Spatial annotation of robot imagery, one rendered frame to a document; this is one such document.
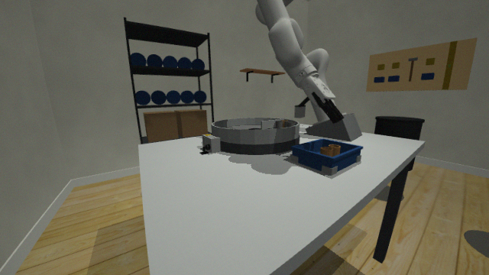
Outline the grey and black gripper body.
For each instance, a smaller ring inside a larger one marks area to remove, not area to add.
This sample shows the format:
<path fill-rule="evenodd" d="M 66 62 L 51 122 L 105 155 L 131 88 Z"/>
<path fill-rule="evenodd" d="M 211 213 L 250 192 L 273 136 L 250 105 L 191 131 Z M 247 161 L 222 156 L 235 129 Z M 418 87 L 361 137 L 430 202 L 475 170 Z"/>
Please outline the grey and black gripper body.
<path fill-rule="evenodd" d="M 309 100 L 318 107 L 316 100 L 314 99 L 312 93 L 315 92 L 323 103 L 326 101 L 324 99 L 335 99 L 335 95 L 329 90 L 329 88 L 318 78 L 318 73 L 313 73 L 306 77 L 300 84 L 300 89 L 308 96 Z"/>

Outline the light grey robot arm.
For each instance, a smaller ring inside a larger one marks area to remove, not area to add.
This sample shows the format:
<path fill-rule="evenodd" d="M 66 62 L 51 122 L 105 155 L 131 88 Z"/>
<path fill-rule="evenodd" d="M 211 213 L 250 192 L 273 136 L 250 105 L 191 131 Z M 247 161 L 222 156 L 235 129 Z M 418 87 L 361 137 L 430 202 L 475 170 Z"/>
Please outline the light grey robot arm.
<path fill-rule="evenodd" d="M 260 23 L 267 25 L 268 36 L 276 54 L 276 59 L 278 59 L 277 61 L 280 65 L 282 64 L 281 66 L 298 88 L 301 82 L 313 73 L 318 73 L 318 78 L 328 87 L 325 80 L 325 72 L 329 65 L 329 55 L 322 48 L 316 49 L 307 55 L 302 53 L 303 33 L 297 22 L 292 18 L 290 19 L 285 8 L 292 1 L 257 0 L 255 9 L 257 19 Z M 309 98 L 307 97 L 299 105 L 295 105 L 294 118 L 305 117 L 305 104 L 308 101 Z M 312 104 L 312 107 L 318 120 L 313 125 L 330 119 L 320 107 L 315 107 L 314 104 Z"/>

